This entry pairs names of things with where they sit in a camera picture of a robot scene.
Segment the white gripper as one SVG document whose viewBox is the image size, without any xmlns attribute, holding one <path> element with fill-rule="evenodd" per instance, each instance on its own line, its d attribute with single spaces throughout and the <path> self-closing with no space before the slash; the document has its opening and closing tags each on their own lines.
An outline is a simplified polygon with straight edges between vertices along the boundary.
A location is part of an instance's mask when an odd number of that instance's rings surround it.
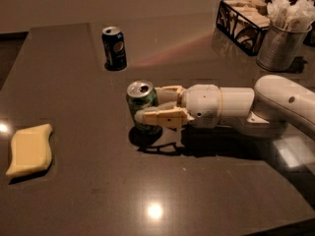
<svg viewBox="0 0 315 236">
<path fill-rule="evenodd" d="M 196 128 L 213 129 L 221 118 L 221 91 L 214 85 L 194 85 L 156 88 L 159 106 L 138 110 L 138 123 L 170 129 L 188 123 Z"/>
</svg>

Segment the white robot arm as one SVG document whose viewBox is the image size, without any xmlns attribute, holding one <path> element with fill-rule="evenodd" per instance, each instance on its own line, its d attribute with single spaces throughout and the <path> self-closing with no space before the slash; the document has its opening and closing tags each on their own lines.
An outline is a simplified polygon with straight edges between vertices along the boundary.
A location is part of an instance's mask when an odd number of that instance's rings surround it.
<svg viewBox="0 0 315 236">
<path fill-rule="evenodd" d="M 253 88 L 162 87 L 157 100 L 157 106 L 137 111 L 135 120 L 172 129 L 224 126 L 260 138 L 280 136 L 290 124 L 315 136 L 315 92 L 282 76 L 264 76 Z"/>
</svg>

